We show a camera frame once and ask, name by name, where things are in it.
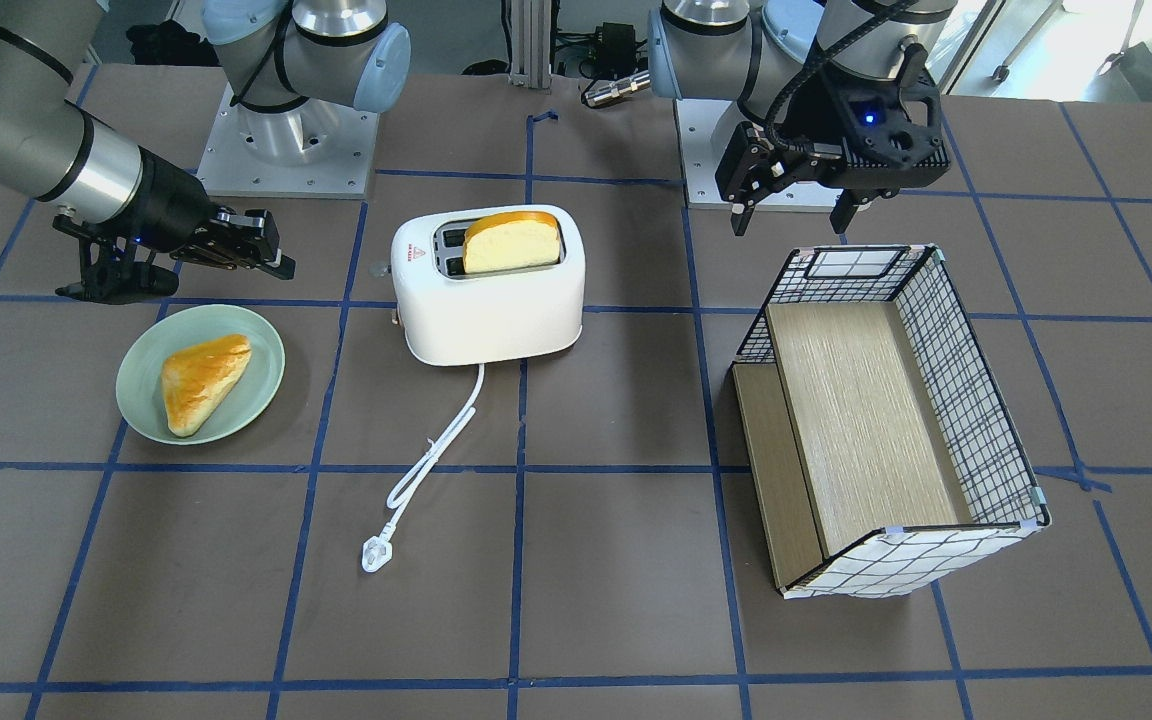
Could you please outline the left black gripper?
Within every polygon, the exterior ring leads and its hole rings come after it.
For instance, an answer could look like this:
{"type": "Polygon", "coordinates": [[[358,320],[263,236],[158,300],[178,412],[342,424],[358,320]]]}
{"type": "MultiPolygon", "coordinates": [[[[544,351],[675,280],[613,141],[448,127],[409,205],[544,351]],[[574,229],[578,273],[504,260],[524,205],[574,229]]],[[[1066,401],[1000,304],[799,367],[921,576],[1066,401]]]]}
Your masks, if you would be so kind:
{"type": "Polygon", "coordinates": [[[776,119],[741,120],[728,136],[717,187],[732,202],[732,233],[744,237],[753,204],[799,182],[841,191],[831,210],[838,236],[861,200],[933,184],[952,167],[940,109],[929,70],[902,71],[896,79],[814,73],[776,119]]]}

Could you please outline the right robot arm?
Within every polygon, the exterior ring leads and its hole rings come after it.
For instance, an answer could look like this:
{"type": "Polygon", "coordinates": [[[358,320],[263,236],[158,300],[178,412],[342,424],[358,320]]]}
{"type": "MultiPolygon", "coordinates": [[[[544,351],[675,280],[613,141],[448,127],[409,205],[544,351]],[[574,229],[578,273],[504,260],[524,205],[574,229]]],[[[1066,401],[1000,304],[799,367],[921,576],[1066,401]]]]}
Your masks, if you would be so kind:
{"type": "MultiPolygon", "coordinates": [[[[79,281],[61,295],[111,302],[169,295],[169,258],[294,275],[270,211],[220,204],[196,174],[84,108],[77,76],[109,1],[0,1],[0,184],[50,205],[76,241],[79,281]]],[[[412,60],[410,31],[384,1],[206,1],[205,41],[247,118],[293,119],[324,147],[312,109],[381,113],[412,60]]]]}

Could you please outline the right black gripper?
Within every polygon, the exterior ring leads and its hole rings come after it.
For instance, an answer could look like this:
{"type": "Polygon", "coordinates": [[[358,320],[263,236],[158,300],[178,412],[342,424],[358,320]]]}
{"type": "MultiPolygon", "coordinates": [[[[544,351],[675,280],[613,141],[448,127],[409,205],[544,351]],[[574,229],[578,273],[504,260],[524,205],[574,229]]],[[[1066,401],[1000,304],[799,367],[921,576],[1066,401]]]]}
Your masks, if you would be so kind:
{"type": "Polygon", "coordinates": [[[296,262],[280,251],[270,210],[218,204],[198,179],[164,160],[142,164],[131,200],[131,240],[184,263],[262,270],[280,281],[296,274],[296,262]]]}

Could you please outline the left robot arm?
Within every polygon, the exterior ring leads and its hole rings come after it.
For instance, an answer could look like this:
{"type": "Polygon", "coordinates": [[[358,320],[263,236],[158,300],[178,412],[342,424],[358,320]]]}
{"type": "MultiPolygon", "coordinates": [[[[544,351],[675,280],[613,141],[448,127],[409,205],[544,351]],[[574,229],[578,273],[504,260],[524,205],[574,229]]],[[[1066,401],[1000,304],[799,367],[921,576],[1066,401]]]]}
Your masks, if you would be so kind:
{"type": "Polygon", "coordinates": [[[664,1],[650,15],[655,94],[735,105],[714,181],[744,234],[791,184],[838,192],[833,232],[861,209],[945,176],[952,160],[929,55],[952,1],[664,1]]]}

